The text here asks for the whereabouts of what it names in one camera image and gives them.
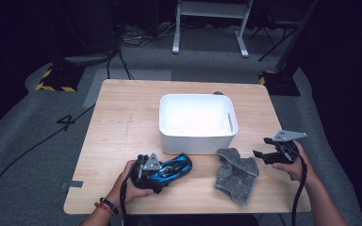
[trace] gray rag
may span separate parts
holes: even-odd
[[[219,171],[215,187],[231,197],[234,202],[248,205],[258,176],[255,159],[240,158],[235,148],[220,149],[218,155],[223,166]]]

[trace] bracelet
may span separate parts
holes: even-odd
[[[110,208],[108,208],[107,206],[103,205],[102,203],[96,202],[96,203],[95,203],[95,207],[101,207],[101,208],[103,208],[103,209],[106,209],[106,210],[108,210],[108,212],[110,212],[110,214],[111,214],[112,216],[114,216],[114,212],[113,212]]]
[[[108,205],[110,207],[110,209],[114,212],[114,214],[116,214],[116,215],[119,214],[119,210],[117,210],[116,206],[114,206],[113,203],[111,203],[109,200],[102,197],[99,201],[101,203]]]

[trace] white metal stand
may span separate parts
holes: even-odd
[[[173,54],[179,53],[180,44],[180,22],[181,15],[185,16],[206,16],[241,19],[239,31],[235,32],[240,53],[243,57],[248,57],[248,51],[243,41],[242,35],[245,30],[246,22],[251,12],[253,0],[248,0],[247,4],[227,4],[227,3],[208,3],[208,2],[190,2],[178,0],[175,34],[173,42]]]

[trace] hand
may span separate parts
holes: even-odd
[[[131,170],[132,165],[135,163],[135,160],[128,161],[125,165],[124,171],[120,173],[116,182],[114,183],[113,188],[107,194],[106,198],[113,203],[116,207],[120,206],[120,189],[122,183],[127,176],[128,172]],[[136,198],[150,196],[154,193],[152,189],[139,189],[134,186],[130,179],[127,180],[127,190],[125,192],[125,204],[132,202]]]
[[[294,140],[293,142],[295,143],[296,147],[298,148],[299,154],[301,155],[301,157],[304,159],[305,163],[307,164],[307,178],[306,178],[306,181],[308,182],[308,181],[311,181],[312,179],[316,179],[317,175],[314,172],[313,167],[311,166],[311,163],[310,163],[309,159],[307,158],[307,155],[304,152],[304,148],[302,147],[302,145],[298,141]],[[275,169],[287,172],[294,179],[301,182],[301,179],[302,179],[302,161],[301,161],[301,159],[299,157],[296,158],[295,162],[293,162],[292,164],[274,163],[274,164],[272,164],[272,166]]]

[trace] white container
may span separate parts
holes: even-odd
[[[231,100],[215,94],[168,94],[161,98],[159,129],[164,153],[217,154],[238,131]]]

